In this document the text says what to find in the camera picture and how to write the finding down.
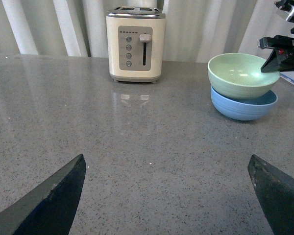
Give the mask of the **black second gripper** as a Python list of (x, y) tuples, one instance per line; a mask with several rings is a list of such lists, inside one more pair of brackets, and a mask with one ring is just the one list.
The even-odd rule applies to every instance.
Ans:
[[(294, 0), (276, 1), (275, 6), (287, 16), (286, 21), (294, 23)], [(261, 67), (261, 72), (294, 71), (294, 37), (276, 35), (259, 40), (260, 49), (271, 49), (269, 58)]]

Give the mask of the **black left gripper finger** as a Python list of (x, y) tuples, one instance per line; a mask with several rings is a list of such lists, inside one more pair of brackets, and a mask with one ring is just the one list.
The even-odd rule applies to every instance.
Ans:
[(32, 191), (0, 212), (0, 235), (67, 235), (86, 174), (79, 154)]

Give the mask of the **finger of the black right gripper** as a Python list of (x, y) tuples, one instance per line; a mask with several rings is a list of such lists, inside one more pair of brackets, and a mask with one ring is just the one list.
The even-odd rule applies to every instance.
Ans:
[(248, 173), (272, 232), (294, 235), (294, 178), (252, 155)]

